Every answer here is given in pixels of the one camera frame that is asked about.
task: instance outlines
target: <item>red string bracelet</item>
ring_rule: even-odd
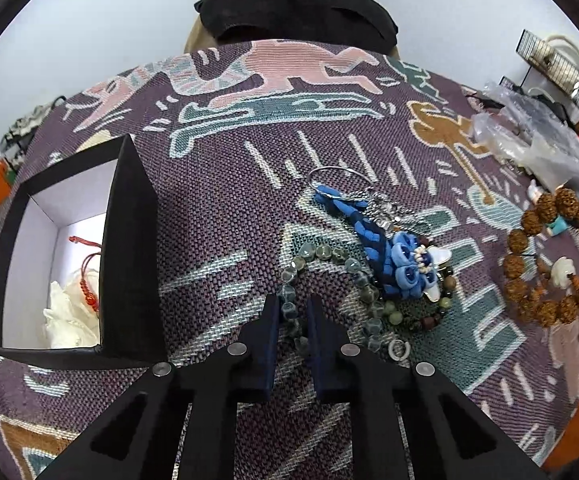
[[[91,242],[89,240],[85,240],[84,238],[81,238],[78,236],[71,236],[70,238],[68,238],[68,240],[70,240],[70,242],[73,242],[75,244],[83,244],[83,245],[87,245],[90,247],[98,247],[99,249],[101,249],[100,244],[97,244],[96,242]],[[101,255],[101,253],[99,251],[97,253],[88,254],[85,257],[85,259],[83,260],[83,263],[81,264],[81,281],[80,281],[81,290],[83,291],[83,296],[86,298],[86,303],[89,306],[91,306],[92,310],[95,311],[95,313],[97,313],[97,314],[98,314],[98,299],[93,294],[93,292],[89,290],[89,287],[87,286],[86,270],[87,270],[87,266],[88,266],[89,262],[92,260],[92,258],[95,256],[100,256],[100,255]]]

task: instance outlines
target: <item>beaded bracelet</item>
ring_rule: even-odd
[[[424,238],[422,241],[428,244],[431,241]],[[296,289],[293,285],[297,283],[300,273],[307,268],[307,264],[314,259],[320,261],[331,261],[333,264],[345,266],[345,270],[351,275],[352,282],[359,289],[360,300],[367,305],[367,312],[370,316],[363,323],[363,330],[367,336],[367,348],[373,352],[378,352],[381,348],[380,335],[387,330],[396,330],[396,327],[403,324],[410,332],[421,330],[432,330],[441,323],[451,308],[452,293],[457,282],[454,278],[453,269],[445,266],[440,270],[442,274],[442,293],[438,307],[434,314],[420,318],[404,316],[397,309],[396,303],[391,300],[382,301],[381,290],[370,272],[366,272],[361,263],[356,258],[349,257],[348,251],[343,248],[331,248],[327,245],[304,243],[298,255],[294,256],[287,267],[281,270],[282,286],[279,296],[282,298],[281,314],[286,322],[286,336],[294,342],[299,354],[306,356],[309,353],[309,341],[305,337],[305,322],[298,319],[298,308],[296,306]],[[396,361],[403,361],[409,355],[409,343],[403,343],[403,354],[397,354],[394,346],[391,347],[390,357]]]
[[[507,244],[511,254],[503,260],[503,272],[509,279],[505,283],[505,294],[514,304],[521,320],[537,321],[543,327],[549,327],[558,321],[569,324],[578,317],[579,309],[579,276],[568,275],[575,294],[568,294],[560,302],[542,301],[547,293],[543,281],[549,278],[551,270],[535,254],[523,254],[529,245],[529,237],[540,234],[543,227],[556,228],[561,222],[569,221],[579,227],[579,201],[571,189],[560,188],[556,195],[544,193],[536,203],[535,210],[527,210],[521,217],[522,229],[509,232]],[[538,286],[527,290],[527,283],[521,278],[525,272],[524,257],[537,259]]]

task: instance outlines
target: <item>blue braided cord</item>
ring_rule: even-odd
[[[341,193],[327,186],[318,186],[318,190],[333,196]],[[378,284],[383,288],[386,299],[420,298],[423,289],[431,286],[428,280],[420,275],[414,263],[413,250],[418,247],[418,238],[407,232],[397,232],[392,240],[388,240],[385,231],[378,227],[370,218],[363,215],[367,202],[345,202],[329,198],[320,193],[314,196],[316,203],[325,206],[334,215],[343,215],[359,236],[367,264],[374,273]],[[405,269],[410,267],[411,280],[405,276]]]

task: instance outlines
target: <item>pink animal pattern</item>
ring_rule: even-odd
[[[294,89],[291,79],[300,78],[312,85],[350,85],[361,86],[372,94],[382,94],[372,81],[364,75],[330,75],[327,68],[345,74],[360,63],[378,65],[379,61],[364,50],[348,47],[334,54],[312,43],[294,41],[263,40],[252,43],[252,48],[236,59],[228,68],[214,79],[199,76],[190,54],[170,57],[162,62],[136,67],[126,76],[115,76],[105,82],[92,86],[83,95],[92,97],[92,104],[67,103],[64,120],[72,110],[94,108],[74,131],[83,130],[96,121],[119,108],[154,75],[164,72],[170,79],[175,92],[191,96],[212,93],[231,88],[258,74],[263,84],[249,90],[230,92],[214,97],[209,108],[223,108],[248,98],[282,94]]]
[[[263,78],[263,84],[249,90],[231,92],[214,97],[210,108],[222,108],[243,99],[282,94],[294,90],[291,78],[300,78],[312,85],[356,84],[373,94],[382,94],[364,75],[329,75],[326,68],[346,73],[362,62],[378,65],[378,60],[356,47],[348,47],[338,54],[312,43],[265,40],[253,44],[242,57],[245,68]]]

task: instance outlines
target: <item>cardboard box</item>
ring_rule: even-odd
[[[156,270],[156,193],[130,136],[76,153],[23,182],[0,234],[0,355],[44,368],[142,367],[167,359]],[[42,310],[102,243],[100,345],[48,349]]]

